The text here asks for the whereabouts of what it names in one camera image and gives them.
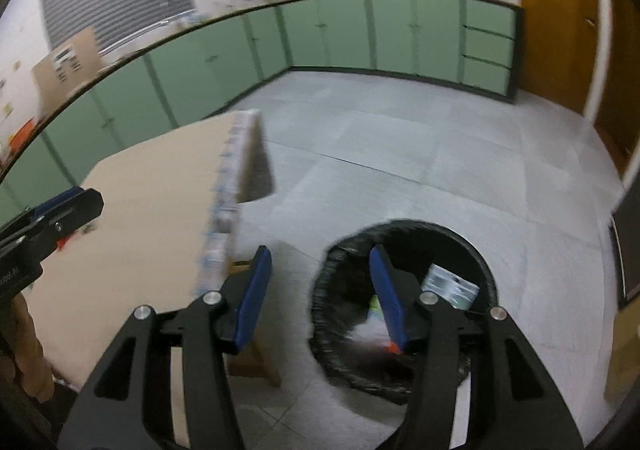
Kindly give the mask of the left hand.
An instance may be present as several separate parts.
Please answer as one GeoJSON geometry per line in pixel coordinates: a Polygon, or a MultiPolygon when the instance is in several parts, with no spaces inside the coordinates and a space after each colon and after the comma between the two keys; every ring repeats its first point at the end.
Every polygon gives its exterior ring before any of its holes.
{"type": "Polygon", "coordinates": [[[49,401],[54,392],[52,371],[22,294],[1,308],[1,338],[6,342],[6,349],[1,350],[1,375],[40,404],[49,401]]]}

